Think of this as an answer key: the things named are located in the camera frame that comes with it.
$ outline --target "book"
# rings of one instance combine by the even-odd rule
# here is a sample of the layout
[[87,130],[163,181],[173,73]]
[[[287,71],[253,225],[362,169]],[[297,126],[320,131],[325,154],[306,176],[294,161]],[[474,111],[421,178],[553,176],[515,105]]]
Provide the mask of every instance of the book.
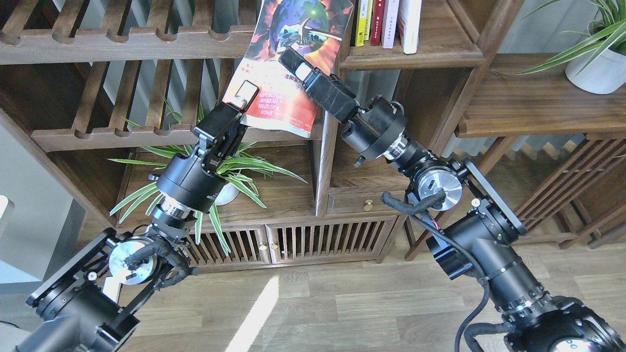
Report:
[[385,13],[385,0],[374,0],[372,6],[372,30],[369,35],[369,44],[379,46],[381,44],[382,17]]
[[367,1],[367,16],[365,17],[365,40],[369,40],[369,32],[372,29],[372,8],[374,7],[374,0]]
[[356,33],[354,46],[363,46],[365,41],[365,27],[367,22],[367,3],[369,0],[359,0],[359,12],[356,19]]
[[382,17],[382,47],[384,49],[393,48],[393,41],[396,38],[396,22],[398,20],[398,6],[400,0],[387,0],[385,2],[385,15]]
[[352,8],[350,0],[263,1],[250,46],[223,98],[229,102],[245,80],[259,87],[243,124],[310,137],[317,104],[278,59],[286,48],[294,48],[311,65],[330,74]]
[[418,52],[419,18],[422,11],[422,0],[400,0],[398,7],[398,32],[400,43],[405,54]]

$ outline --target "drawer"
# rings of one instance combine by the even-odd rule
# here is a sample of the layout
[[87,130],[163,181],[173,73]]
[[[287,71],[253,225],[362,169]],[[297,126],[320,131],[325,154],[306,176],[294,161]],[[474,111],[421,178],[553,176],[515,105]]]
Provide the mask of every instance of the drawer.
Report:
[[[328,214],[374,212],[392,210],[381,201],[378,194],[330,194],[328,196]],[[395,198],[403,199],[404,191],[391,192]]]

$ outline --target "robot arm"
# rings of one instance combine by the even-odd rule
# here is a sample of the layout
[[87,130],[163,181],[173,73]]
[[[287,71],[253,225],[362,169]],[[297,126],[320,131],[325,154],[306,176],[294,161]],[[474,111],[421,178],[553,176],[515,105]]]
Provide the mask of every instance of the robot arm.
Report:
[[[156,290],[198,273],[176,249],[196,221],[192,211],[208,212],[224,186],[215,171],[237,150],[246,129],[239,122],[258,91],[244,82],[231,102],[221,102],[195,127],[193,153],[174,156],[162,175],[150,176],[165,198],[145,233],[106,229],[28,297],[44,323],[15,351],[117,351],[139,323],[134,314]],[[120,307],[98,286],[109,271],[123,284],[149,284]]]
[[[495,333],[506,333],[510,351],[626,351],[619,335],[602,318],[575,298],[551,296],[528,270],[511,248],[526,229],[470,160],[439,159],[404,130],[401,105],[376,97],[361,107],[338,77],[326,76],[295,50],[287,49],[280,62],[301,80],[313,100],[345,124],[341,137],[361,154],[357,167],[365,160],[384,157],[407,176],[404,202],[388,193],[382,201],[433,234],[428,247],[448,277],[466,274],[484,287],[483,302],[457,333],[456,351],[463,331],[473,352],[482,351],[475,336]],[[475,197],[472,209],[447,229],[435,228],[426,209],[452,208],[461,198],[462,185]],[[465,329],[488,298],[503,322]]]

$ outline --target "aluminum disc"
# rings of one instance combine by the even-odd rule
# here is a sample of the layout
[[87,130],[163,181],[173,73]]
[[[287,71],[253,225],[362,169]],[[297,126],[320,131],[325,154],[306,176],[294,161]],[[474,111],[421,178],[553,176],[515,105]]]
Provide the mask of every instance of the aluminum disc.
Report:
[[418,184],[419,199],[424,199],[429,195],[436,194],[440,190],[446,192],[446,198],[438,211],[448,210],[454,207],[463,194],[463,186],[450,171],[442,168],[428,170],[420,176]]
[[122,284],[136,285],[145,282],[154,273],[157,267],[157,255],[153,254],[144,261],[136,270],[130,271],[124,260],[149,242],[142,238],[131,238],[124,241],[111,251],[109,255],[109,270],[111,275],[117,278]]

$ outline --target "potted plant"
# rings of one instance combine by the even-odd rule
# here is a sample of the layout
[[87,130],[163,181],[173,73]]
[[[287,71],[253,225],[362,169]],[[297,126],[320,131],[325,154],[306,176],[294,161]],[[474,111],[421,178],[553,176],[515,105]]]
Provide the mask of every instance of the potted plant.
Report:
[[[525,17],[559,1],[548,1]],[[518,75],[569,62],[567,78],[591,93],[612,93],[626,83],[626,0],[589,1],[598,7],[598,19],[590,23],[589,33],[579,33],[587,38]]]
[[[169,112],[167,115],[172,115],[174,119],[178,123],[181,123],[182,116],[181,114],[172,110],[170,104],[166,101]],[[204,117],[202,106],[198,106],[198,122],[202,120]],[[133,123],[128,120],[128,123],[134,127],[138,127],[136,123]],[[282,167],[278,167],[276,165],[271,164],[266,159],[258,156],[251,155],[247,152],[247,150],[252,147],[253,143],[241,143],[239,145],[237,152],[233,157],[228,157],[226,160],[219,166],[217,169],[217,175],[227,181],[227,185],[224,186],[218,198],[223,196],[223,193],[232,192],[232,189],[236,190],[234,196],[228,195],[226,198],[230,198],[233,200],[239,192],[243,192],[245,195],[250,197],[254,202],[256,202],[259,206],[266,208],[265,204],[259,199],[259,191],[254,184],[254,180],[251,177],[248,177],[242,174],[243,170],[251,170],[257,173],[262,174],[264,177],[273,177],[274,173],[282,173],[291,177],[294,177],[302,182],[306,181],[296,175],[295,173],[286,170]],[[193,146],[192,145],[167,145],[162,147],[141,147],[142,149],[159,155],[161,157],[171,159],[176,153],[181,153],[185,156],[189,156],[192,153]],[[118,163],[127,163],[127,164],[135,164],[135,165],[148,165],[154,166],[154,170],[164,169],[167,164],[166,163],[157,163],[157,162],[147,162],[142,160],[134,160],[134,159],[109,159],[113,162]],[[146,209],[145,214],[150,215],[157,204],[163,199],[163,194],[157,189],[157,183],[152,182],[136,191],[132,194],[121,200],[117,203],[110,211],[110,215],[113,215],[115,212],[121,210],[124,206],[129,204],[129,207],[124,211],[124,214],[120,217],[120,223],[123,222],[128,215],[130,215],[141,203],[152,198],[148,208]],[[223,199],[220,199],[220,202],[214,203],[209,212],[208,216],[211,220],[211,224],[213,224],[213,228],[215,229],[215,233],[218,236],[220,241],[220,245],[224,253],[230,253],[230,248],[228,247],[228,242],[224,238],[222,234],[222,225],[220,222],[219,213],[217,211],[217,206],[225,204],[222,202]],[[203,214],[201,212],[195,212],[195,217],[197,218],[195,223],[195,242],[196,244],[200,243],[200,236],[202,231],[202,218]]]

